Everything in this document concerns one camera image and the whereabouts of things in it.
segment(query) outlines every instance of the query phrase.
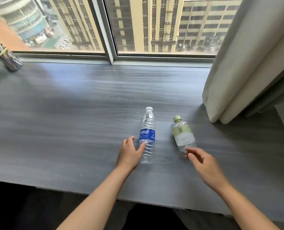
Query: clear plastic bottle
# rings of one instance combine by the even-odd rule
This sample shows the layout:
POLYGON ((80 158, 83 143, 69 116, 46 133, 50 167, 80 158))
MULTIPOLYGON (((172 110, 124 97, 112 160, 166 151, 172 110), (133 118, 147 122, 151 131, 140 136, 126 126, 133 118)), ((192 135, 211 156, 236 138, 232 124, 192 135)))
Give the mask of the clear plastic bottle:
POLYGON ((145 114, 142 118, 142 127, 140 130, 139 143, 146 142, 146 148, 143 152, 141 163, 151 163, 151 157, 155 149, 155 118, 153 108, 145 108, 145 114))
POLYGON ((173 120, 172 130, 179 150, 184 152, 186 147, 196 147, 195 138, 190 126, 182 121, 179 115, 176 115, 173 120))

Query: person's left arm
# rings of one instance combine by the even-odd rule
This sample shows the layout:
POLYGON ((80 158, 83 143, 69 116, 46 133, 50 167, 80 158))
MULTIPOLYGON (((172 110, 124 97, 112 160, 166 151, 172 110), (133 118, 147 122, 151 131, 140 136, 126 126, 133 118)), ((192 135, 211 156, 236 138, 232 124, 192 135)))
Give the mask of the person's left arm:
POLYGON ((146 143, 136 151, 134 137, 125 139, 117 157, 117 166, 57 228, 57 230, 102 230, 120 189, 129 174, 137 167, 146 143))

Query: glass pane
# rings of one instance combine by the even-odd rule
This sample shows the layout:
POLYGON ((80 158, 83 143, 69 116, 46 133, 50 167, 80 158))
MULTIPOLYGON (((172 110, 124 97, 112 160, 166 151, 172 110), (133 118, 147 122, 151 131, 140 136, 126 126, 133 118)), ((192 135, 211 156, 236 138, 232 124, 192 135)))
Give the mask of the glass pane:
POLYGON ((106 0, 119 53, 216 55, 242 0, 106 0))
POLYGON ((0 43, 16 51, 104 52, 88 0, 0 0, 0 43))

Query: bottle cap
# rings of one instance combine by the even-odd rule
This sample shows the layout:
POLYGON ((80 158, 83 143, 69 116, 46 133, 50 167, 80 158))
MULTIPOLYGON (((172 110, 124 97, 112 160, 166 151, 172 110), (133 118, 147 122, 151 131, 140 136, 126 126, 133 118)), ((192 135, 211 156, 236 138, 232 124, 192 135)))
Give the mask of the bottle cap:
POLYGON ((181 120, 181 117, 180 117, 179 115, 176 115, 176 116, 173 118, 174 122, 175 122, 176 120, 178 120, 178 119, 181 120))

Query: bottle with green label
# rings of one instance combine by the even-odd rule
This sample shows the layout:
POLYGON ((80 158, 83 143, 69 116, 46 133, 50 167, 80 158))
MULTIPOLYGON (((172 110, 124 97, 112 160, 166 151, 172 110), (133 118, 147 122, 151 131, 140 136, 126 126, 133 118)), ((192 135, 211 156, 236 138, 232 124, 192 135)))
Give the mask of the bottle with green label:
POLYGON ((186 122, 182 121, 179 115, 176 115, 173 120, 174 124, 172 130, 179 150, 184 152, 186 147, 196 147, 190 126, 186 122))

